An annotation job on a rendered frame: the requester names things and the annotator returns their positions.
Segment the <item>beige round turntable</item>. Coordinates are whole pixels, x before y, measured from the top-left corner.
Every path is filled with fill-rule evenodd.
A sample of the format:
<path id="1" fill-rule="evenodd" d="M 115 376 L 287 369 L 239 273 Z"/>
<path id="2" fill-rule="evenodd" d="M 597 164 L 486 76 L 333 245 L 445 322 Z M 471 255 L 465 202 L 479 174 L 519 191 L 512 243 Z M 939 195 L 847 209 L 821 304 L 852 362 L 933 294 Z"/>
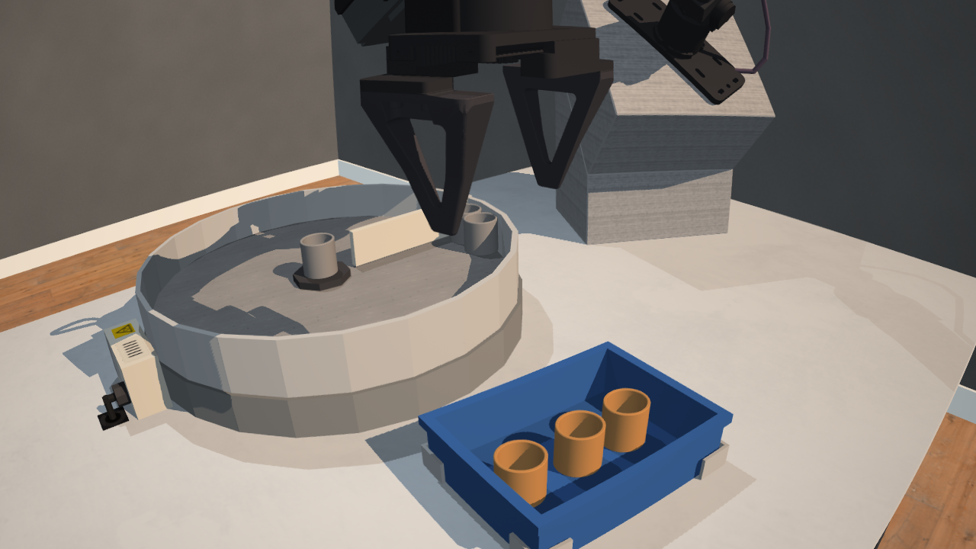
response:
<path id="1" fill-rule="evenodd" d="M 120 383 L 102 431 L 173 400 L 239 433 L 355 434 L 473 392 L 522 339 L 522 277 L 508 214 L 467 203 L 497 215 L 497 252 L 433 232 L 411 185 L 288 192 L 173 234 L 136 274 L 145 333 L 104 329 Z M 335 237 L 332 277 L 304 275 L 313 233 Z"/>

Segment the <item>bronze bushing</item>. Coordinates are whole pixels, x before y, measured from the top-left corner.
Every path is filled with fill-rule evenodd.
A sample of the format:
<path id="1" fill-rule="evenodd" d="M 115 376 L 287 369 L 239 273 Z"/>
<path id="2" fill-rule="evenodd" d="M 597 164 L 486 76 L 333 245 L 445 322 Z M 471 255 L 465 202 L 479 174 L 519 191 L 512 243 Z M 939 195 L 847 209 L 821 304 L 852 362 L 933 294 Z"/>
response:
<path id="1" fill-rule="evenodd" d="M 546 498 L 547 460 L 546 448 L 537 442 L 508 441 L 493 453 L 493 470 L 510 489 L 535 507 Z"/>
<path id="2" fill-rule="evenodd" d="M 604 441 L 605 420 L 599 414 L 575 410 L 560 415 L 554 429 L 555 468 L 568 477 L 593 475 L 601 467 Z"/>
<path id="3" fill-rule="evenodd" d="M 601 413 L 605 420 L 604 446 L 610 451 L 630 452 L 644 445 L 649 412 L 650 398 L 641 390 L 621 388 L 607 393 Z"/>

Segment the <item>grey hollow cylinder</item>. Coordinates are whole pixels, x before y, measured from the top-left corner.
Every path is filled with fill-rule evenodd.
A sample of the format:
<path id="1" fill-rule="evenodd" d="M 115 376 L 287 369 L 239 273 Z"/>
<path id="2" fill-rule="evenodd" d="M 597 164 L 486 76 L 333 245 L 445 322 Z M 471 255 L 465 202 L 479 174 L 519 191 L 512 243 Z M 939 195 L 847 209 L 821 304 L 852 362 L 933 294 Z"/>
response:
<path id="1" fill-rule="evenodd" d="M 497 215 L 478 212 L 464 217 L 464 250 L 471 255 L 490 255 L 497 252 Z"/>
<path id="2" fill-rule="evenodd" d="M 300 250 L 303 272 L 307 278 L 328 278 L 338 271 L 335 239 L 332 234 L 308 234 L 300 240 Z"/>
<path id="3" fill-rule="evenodd" d="M 460 223 L 460 226 L 459 226 L 459 232 L 457 232 L 457 234 L 454 234 L 454 236 L 450 236 L 450 240 L 454 244 L 459 244 L 459 246 L 464 246 L 464 220 L 463 220 L 463 218 L 466 215 L 468 215 L 468 214 L 473 214 L 473 213 L 470 213 L 470 212 L 473 212 L 473 213 L 482 212 L 482 208 L 479 205 L 474 204 L 474 203 L 467 203 L 466 204 L 466 210 L 464 210 L 464 213 L 466 213 L 466 214 L 463 214 L 463 216 L 461 217 L 461 223 Z"/>

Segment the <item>blue open crate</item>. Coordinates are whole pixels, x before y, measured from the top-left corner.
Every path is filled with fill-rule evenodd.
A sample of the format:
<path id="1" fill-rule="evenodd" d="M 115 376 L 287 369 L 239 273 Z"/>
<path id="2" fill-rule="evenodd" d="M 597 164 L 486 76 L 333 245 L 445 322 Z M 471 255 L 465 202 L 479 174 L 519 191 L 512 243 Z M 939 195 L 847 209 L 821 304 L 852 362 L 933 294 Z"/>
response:
<path id="1" fill-rule="evenodd" d="M 575 410 L 601 416 L 605 395 L 621 388 L 642 390 L 650 398 L 644 445 L 630 452 L 604 446 L 599 471 L 587 477 L 559 473 L 554 466 L 559 416 Z M 418 418 L 430 451 L 444 465 L 445 482 L 503 540 L 509 544 L 515 532 L 531 549 L 550 549 L 572 538 L 572 549 L 579 549 L 697 477 L 703 459 L 721 446 L 733 415 L 604 342 Z M 493 453 L 514 440 L 546 448 L 547 494 L 539 506 L 532 507 L 494 473 Z"/>

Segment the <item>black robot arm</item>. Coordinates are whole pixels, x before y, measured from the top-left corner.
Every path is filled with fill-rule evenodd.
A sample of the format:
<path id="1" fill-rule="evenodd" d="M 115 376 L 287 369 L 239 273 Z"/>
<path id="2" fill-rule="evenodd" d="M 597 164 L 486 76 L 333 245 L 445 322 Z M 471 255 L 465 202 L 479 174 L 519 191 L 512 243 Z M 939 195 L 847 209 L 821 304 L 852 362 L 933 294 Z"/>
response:
<path id="1" fill-rule="evenodd" d="M 735 13 L 731 0 L 669 0 L 668 5 L 661 0 L 609 0 L 608 8 L 712 104 L 723 103 L 745 84 L 743 74 L 705 41 Z M 461 32 L 460 0 L 335 0 L 335 11 L 363 47 L 388 43 L 391 34 Z"/>

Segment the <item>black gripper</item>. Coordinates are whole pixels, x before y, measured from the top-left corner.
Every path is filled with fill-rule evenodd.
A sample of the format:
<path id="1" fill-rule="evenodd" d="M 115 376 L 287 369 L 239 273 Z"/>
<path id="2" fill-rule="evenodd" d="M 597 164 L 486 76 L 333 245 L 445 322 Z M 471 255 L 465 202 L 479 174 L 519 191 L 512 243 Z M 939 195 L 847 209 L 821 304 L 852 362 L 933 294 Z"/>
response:
<path id="1" fill-rule="evenodd" d="M 459 232 L 494 104 L 493 93 L 455 91 L 453 77 L 478 73 L 478 63 L 516 63 L 502 67 L 503 77 L 536 181 L 554 190 L 614 82 L 614 60 L 599 58 L 596 28 L 555 27 L 552 0 L 460 0 L 460 20 L 461 32 L 388 35 L 387 74 L 360 79 L 361 106 L 430 229 L 449 236 Z M 552 162 L 538 90 L 576 96 Z M 446 132 L 442 201 L 410 119 L 432 120 Z"/>

